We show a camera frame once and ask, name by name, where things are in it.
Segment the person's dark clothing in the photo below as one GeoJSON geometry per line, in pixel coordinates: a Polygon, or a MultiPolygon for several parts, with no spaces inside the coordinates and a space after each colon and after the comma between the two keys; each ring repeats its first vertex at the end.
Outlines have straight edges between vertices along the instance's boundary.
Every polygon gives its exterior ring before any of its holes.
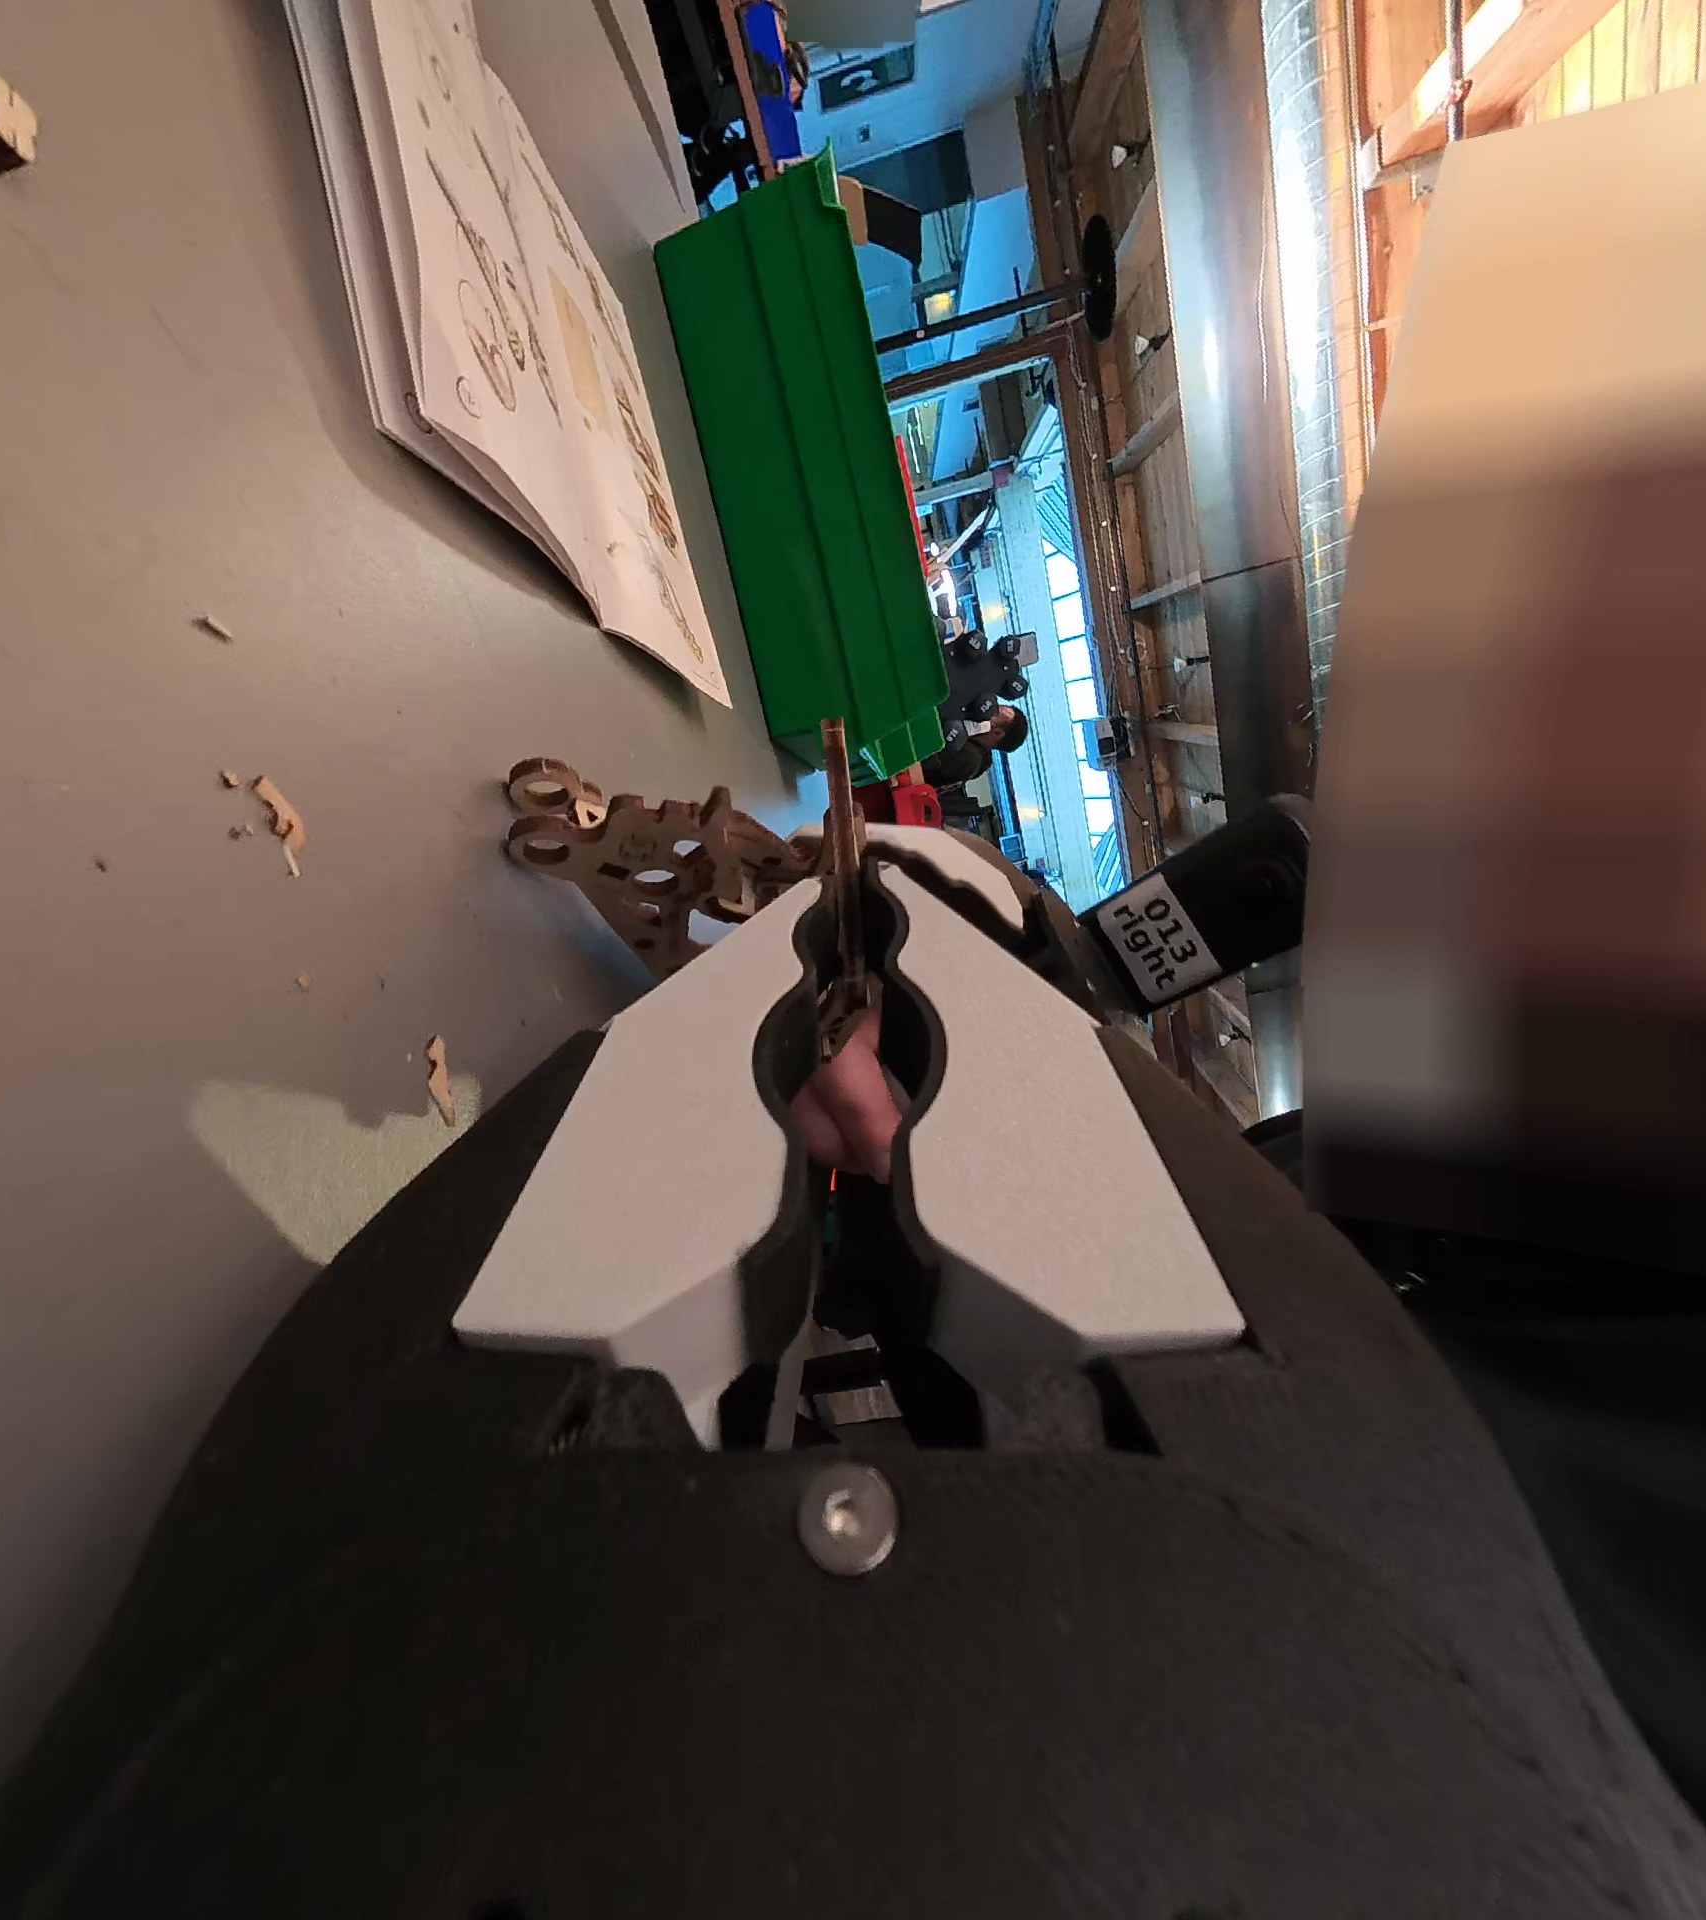
{"type": "Polygon", "coordinates": [[[1331,1222],[1464,1382],[1613,1693],[1706,1827],[1706,1278],[1331,1222]]]}

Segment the wooden model chassis assembly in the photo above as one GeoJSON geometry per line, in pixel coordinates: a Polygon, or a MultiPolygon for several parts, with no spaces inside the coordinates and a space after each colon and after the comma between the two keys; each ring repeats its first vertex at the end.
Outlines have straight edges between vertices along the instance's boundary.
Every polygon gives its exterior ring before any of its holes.
{"type": "Polygon", "coordinates": [[[507,773],[503,797],[516,809],[508,863],[577,888],[653,977],[706,949],[697,916],[746,923],[820,865],[818,839],[771,831],[721,786],[703,800],[650,803],[609,797],[557,758],[527,758],[507,773]]]}

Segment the person's right hand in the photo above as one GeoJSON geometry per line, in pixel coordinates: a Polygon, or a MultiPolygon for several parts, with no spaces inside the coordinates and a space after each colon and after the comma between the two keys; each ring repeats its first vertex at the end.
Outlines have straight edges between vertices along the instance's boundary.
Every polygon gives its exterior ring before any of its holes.
{"type": "Polygon", "coordinates": [[[880,1060],[878,1014],[868,1014],[815,1068],[792,1099],[792,1117],[815,1161],[890,1185],[898,1102],[880,1060]]]}

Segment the open instruction booklet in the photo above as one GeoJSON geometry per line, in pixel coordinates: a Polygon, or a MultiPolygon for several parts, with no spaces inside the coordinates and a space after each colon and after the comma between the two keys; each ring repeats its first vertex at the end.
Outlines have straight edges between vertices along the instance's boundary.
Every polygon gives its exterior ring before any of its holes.
{"type": "Polygon", "coordinates": [[[379,432],[730,708],[612,276],[477,5],[286,5],[379,432]]]}

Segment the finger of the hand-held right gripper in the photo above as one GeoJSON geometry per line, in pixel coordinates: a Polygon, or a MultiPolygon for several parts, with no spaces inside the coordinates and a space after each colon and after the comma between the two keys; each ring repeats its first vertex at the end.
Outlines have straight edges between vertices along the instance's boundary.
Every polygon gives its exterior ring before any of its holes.
{"type": "Polygon", "coordinates": [[[1048,950],[1029,923],[1037,892],[989,841],[947,829],[868,824],[869,965],[896,977],[1037,973],[1048,950]]]}

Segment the green plastic bin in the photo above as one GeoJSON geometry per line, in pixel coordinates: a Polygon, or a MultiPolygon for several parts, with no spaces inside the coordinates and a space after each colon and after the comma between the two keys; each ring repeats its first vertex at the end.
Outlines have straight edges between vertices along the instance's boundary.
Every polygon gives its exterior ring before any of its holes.
{"type": "Polygon", "coordinates": [[[770,735],[856,780],[945,737],[947,655],[831,151],[653,249],[770,735]]]}

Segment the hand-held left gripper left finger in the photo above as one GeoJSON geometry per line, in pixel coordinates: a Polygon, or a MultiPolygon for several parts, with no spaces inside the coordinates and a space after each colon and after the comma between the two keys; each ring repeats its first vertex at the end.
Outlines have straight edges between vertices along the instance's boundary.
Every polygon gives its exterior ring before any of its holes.
{"type": "Polygon", "coordinates": [[[801,984],[818,879],[737,926],[599,1033],[527,1187],[452,1318],[473,1347],[651,1370],[697,1440],[751,1365],[739,1262],[785,1195],[785,1129],[753,1043],[801,984]]]}

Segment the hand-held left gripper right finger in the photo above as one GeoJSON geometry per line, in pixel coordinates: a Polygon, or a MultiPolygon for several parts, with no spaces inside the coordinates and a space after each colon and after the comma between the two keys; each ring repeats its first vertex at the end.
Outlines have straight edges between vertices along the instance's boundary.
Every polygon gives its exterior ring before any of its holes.
{"type": "Polygon", "coordinates": [[[863,1318],[909,1431],[987,1431],[1046,1382],[1243,1346],[1123,1082],[1154,1060],[903,863],[872,866],[869,912],[907,1100],[890,1185],[863,1185],[863,1318]]]}

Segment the black round weights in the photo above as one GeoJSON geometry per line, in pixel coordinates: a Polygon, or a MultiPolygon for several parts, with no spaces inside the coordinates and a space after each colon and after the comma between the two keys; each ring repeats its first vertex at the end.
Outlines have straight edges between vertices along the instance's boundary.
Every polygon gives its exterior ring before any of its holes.
{"type": "Polygon", "coordinates": [[[937,708],[942,746],[922,763],[937,787],[961,787],[985,778],[997,756],[1014,756],[1031,739],[1023,702],[1031,693],[1029,666],[1037,660],[1037,638],[1013,632],[987,639],[963,630],[947,641],[949,689],[937,708]]]}

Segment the metal duct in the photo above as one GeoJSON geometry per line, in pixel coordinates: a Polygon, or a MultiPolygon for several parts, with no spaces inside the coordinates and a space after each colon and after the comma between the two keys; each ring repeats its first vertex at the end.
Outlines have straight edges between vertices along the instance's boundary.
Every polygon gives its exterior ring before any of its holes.
{"type": "Polygon", "coordinates": [[[1368,373],[1343,5],[1142,7],[1226,820],[1310,799],[1368,373]]]}

